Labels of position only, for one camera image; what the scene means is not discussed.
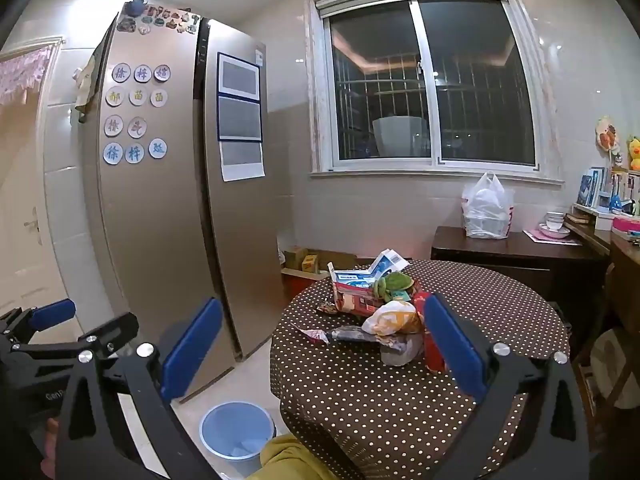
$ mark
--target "floor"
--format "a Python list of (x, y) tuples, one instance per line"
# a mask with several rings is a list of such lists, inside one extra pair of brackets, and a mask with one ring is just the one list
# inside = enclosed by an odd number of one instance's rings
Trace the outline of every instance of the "floor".
[[(209, 388), (184, 404), (178, 404), (177, 402), (173, 404), (175, 413), (187, 433), (196, 443), (213, 469), (219, 474), (222, 474), (221, 477), (223, 480), (226, 480), (226, 478), (230, 480), (240, 480), (244, 477), (240, 476), (227, 462), (209, 452), (200, 442), (200, 437), (198, 436), (200, 420), (211, 408), (230, 400), (252, 402), (264, 408), (271, 415), (271, 418), (276, 424), (278, 434), (289, 432), (280, 416), (280, 401), (272, 395), (269, 388), (270, 348), (271, 341), (267, 341), (261, 348), (255, 351), (251, 357), (242, 363), (238, 363), (234, 370), (222, 377), (218, 382), (212, 384)], [(121, 396), (120, 402), (124, 409), (133, 440), (138, 447), (146, 468), (168, 477), (146, 436), (145, 430), (133, 407), (131, 398), (129, 396)]]

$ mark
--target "brown tablecloth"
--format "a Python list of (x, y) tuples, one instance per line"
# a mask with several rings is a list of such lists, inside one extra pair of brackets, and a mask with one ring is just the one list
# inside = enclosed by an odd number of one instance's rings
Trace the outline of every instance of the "brown tablecloth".
[[(481, 267), (417, 261), (405, 269), (426, 291), (442, 293), (491, 340), (529, 357), (546, 358), (569, 345), (558, 315), (529, 287)], [(353, 316), (316, 312), (332, 300), (329, 279), (296, 296), (271, 342), (271, 391), (291, 432), (341, 480), (429, 478), (475, 403), (448, 374), (430, 373), (423, 359), (383, 365), (371, 343), (313, 345), (293, 325), (330, 330)], [(487, 459), (497, 468), (520, 420), (525, 396)]]

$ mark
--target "window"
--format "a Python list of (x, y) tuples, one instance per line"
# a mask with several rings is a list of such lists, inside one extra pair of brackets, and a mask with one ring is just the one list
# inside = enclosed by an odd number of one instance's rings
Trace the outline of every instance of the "window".
[(332, 131), (321, 169), (540, 170), (540, 70), (508, 0), (315, 5)]

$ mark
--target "window frame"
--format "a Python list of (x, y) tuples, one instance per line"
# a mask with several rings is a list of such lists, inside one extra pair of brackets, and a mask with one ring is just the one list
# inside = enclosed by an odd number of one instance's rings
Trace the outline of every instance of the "window frame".
[[(502, 8), (510, 24), (516, 47), (522, 60), (534, 134), (533, 166), (501, 162), (471, 160), (443, 160), (440, 139), (440, 117), (433, 74), (433, 61), (428, 37), (420, 13), (420, 2), (407, 1), (414, 21), (420, 58), (422, 80), (425, 83), (431, 136), (431, 157), (361, 158), (340, 160), (338, 150), (338, 120), (335, 101), (334, 56), (330, 32), (330, 14), (320, 17), (318, 0), (307, 0), (305, 17), (307, 24), (307, 70), (312, 127), (312, 174), (346, 173), (440, 173), (482, 174), (493, 171), (507, 178), (535, 180), (561, 184), (558, 142), (553, 117), (554, 101), (550, 78), (545, 68), (544, 54), (538, 44), (532, 21), (522, 0), (502, 0)], [(372, 6), (388, 2), (380, 0), (368, 3)]]

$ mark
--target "window sill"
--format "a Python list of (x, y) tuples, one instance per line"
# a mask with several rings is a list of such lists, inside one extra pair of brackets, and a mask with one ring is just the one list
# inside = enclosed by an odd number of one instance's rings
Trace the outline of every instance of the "window sill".
[[(520, 182), (535, 182), (537, 184), (545, 184), (548, 186), (562, 186), (564, 180), (559, 178), (548, 178), (543, 176), (535, 176), (527, 173), (508, 173), (504, 171), (486, 170), (489, 173), (495, 173), (501, 180), (516, 180)], [(313, 171), (309, 176), (314, 178), (327, 178), (332, 176), (408, 176), (408, 175), (424, 175), (424, 176), (476, 176), (480, 177), (486, 173), (485, 170), (462, 170), (462, 169), (433, 169), (433, 170), (331, 170), (331, 171)]]

